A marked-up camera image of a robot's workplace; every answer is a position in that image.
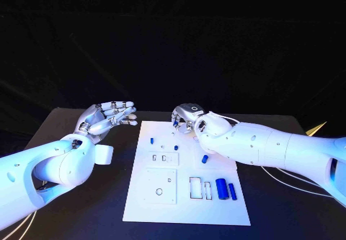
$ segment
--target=blue cylinder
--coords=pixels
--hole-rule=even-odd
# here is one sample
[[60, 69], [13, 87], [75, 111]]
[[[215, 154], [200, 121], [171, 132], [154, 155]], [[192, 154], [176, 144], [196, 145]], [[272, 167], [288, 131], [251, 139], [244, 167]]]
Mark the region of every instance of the blue cylinder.
[[202, 163], [205, 164], [206, 162], [208, 162], [208, 155], [205, 155], [202, 158]]
[[232, 200], [236, 200], [235, 186], [233, 186], [232, 183], [229, 183], [228, 186], [229, 186], [229, 191], [231, 191], [231, 197], [232, 197]]
[[229, 199], [229, 191], [226, 180], [223, 178], [216, 179], [216, 188], [218, 188], [218, 199], [226, 200]]

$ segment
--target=small blue object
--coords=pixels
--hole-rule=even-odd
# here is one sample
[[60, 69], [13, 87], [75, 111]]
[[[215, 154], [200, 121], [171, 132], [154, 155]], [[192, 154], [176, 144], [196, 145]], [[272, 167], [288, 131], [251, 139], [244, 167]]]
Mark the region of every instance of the small blue object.
[[229, 191], [226, 180], [223, 178], [216, 179], [216, 188], [218, 188], [218, 199], [226, 200], [229, 199]]
[[205, 155], [202, 158], [202, 163], [205, 164], [208, 162], [208, 156]]
[[229, 191], [231, 191], [232, 200], [236, 200], [235, 186], [233, 186], [232, 183], [229, 183], [228, 186], [229, 186]]

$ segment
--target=white board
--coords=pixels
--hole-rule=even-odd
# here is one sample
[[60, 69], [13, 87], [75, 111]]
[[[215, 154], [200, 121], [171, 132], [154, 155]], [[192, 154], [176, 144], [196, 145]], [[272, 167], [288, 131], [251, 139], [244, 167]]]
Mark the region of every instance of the white board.
[[[193, 132], [189, 134], [176, 132], [171, 122], [141, 122], [122, 221], [251, 225], [236, 163], [218, 154], [208, 154], [199, 147], [199, 143], [193, 137]], [[153, 153], [150, 152], [177, 153], [179, 164], [166, 166], [160, 162], [156, 165], [153, 160], [148, 161], [150, 154], [153, 157]], [[203, 155], [209, 156], [206, 163], [202, 163]], [[160, 188], [160, 184], [150, 186], [146, 180], [148, 179], [147, 171], [153, 169], [163, 169], [163, 171], [164, 169], [176, 170], [174, 203], [169, 203], [167, 201], [157, 203], [163, 200], [160, 198], [156, 198], [154, 201], [147, 201], [148, 195], [157, 197], [154, 191]], [[200, 178], [202, 199], [190, 198], [190, 177]], [[215, 182], [219, 178], [223, 178], [228, 184], [233, 184], [236, 200], [232, 200], [232, 198], [219, 200]], [[205, 182], [210, 183], [212, 200], [206, 200]], [[163, 194], [164, 189], [161, 189], [159, 197], [164, 196]]]

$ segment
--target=white robotic arm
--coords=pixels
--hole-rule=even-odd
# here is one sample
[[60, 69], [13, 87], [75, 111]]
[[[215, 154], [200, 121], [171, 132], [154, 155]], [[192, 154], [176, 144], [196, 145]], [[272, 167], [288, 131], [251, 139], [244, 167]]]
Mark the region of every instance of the white robotic arm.
[[[186, 123], [179, 125], [180, 118]], [[179, 132], [195, 130], [200, 147], [244, 164], [277, 167], [310, 178], [346, 205], [346, 137], [320, 138], [239, 122], [235, 126], [202, 107], [176, 107], [171, 122]]]
[[[73, 134], [0, 159], [0, 230], [85, 182], [94, 164], [111, 163], [114, 148], [95, 144], [114, 126], [137, 125], [133, 112], [130, 101], [92, 105]], [[37, 189], [32, 174], [47, 182]]]

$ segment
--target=robotic hand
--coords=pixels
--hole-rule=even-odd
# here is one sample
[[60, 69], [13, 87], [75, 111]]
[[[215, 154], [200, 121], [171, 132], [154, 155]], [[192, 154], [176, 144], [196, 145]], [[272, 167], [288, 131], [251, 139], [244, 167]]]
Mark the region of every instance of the robotic hand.
[[[73, 134], [0, 159], [0, 230], [85, 182], [94, 164], [111, 163], [114, 148], [95, 144], [114, 126], [137, 125], [133, 112], [130, 101], [92, 105]], [[47, 182], [37, 189], [32, 174]]]
[[232, 120], [236, 122], [233, 126], [223, 116], [206, 113], [192, 103], [179, 105], [171, 114], [176, 130], [184, 134], [195, 131], [208, 153], [306, 176], [346, 205], [346, 137], [311, 137]]

